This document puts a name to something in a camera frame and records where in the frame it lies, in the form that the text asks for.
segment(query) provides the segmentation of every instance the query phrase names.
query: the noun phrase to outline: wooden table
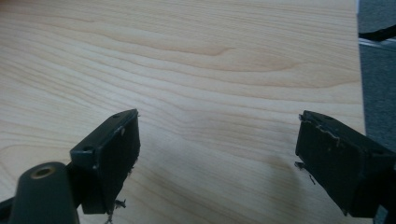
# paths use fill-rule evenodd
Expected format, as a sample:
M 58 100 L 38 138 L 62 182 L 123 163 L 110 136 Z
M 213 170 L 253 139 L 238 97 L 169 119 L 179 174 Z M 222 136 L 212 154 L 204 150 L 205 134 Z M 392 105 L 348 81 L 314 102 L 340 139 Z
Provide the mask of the wooden table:
M 137 108 L 117 224 L 369 223 L 293 166 L 305 109 L 364 132 L 353 0 L 4 0 L 0 85 L 1 200 Z

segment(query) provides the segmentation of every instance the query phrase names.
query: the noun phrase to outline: gray floor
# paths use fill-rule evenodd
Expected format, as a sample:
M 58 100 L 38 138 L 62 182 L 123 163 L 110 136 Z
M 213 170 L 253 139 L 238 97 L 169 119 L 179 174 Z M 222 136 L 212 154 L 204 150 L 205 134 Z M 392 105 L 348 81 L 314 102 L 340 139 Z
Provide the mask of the gray floor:
M 395 0 L 361 0 L 359 32 L 396 24 Z M 361 79 L 367 136 L 396 151 L 396 51 L 360 45 Z M 374 223 L 384 222 L 380 208 Z

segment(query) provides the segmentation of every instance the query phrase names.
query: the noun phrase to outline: table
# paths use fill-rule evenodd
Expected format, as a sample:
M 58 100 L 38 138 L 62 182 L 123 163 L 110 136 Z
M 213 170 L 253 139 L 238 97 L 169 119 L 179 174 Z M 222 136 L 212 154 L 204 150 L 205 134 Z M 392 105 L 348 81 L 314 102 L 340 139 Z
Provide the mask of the table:
M 0 2 L 0 199 L 137 108 L 119 223 L 369 223 L 294 167 L 305 109 L 364 133 L 354 1 Z M 82 223 L 103 223 L 105 215 Z

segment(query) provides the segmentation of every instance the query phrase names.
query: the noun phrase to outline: light wood surface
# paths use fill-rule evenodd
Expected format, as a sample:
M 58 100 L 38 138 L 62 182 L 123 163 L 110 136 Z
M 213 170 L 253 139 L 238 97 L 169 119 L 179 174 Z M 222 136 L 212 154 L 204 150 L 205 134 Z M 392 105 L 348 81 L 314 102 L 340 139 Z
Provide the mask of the light wood surface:
M 364 132 L 354 2 L 0 1 L 0 200 L 137 108 L 116 224 L 369 223 L 293 166 L 305 109 Z

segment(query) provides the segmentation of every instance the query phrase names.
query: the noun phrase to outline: tabletop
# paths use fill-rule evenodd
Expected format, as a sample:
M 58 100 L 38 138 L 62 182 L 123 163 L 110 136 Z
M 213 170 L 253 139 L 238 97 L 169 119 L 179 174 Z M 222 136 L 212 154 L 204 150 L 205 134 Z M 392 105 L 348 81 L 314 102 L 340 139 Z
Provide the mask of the tabletop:
M 353 0 L 0 1 L 0 200 L 132 108 L 114 223 L 369 223 L 294 167 L 304 110 L 364 133 Z

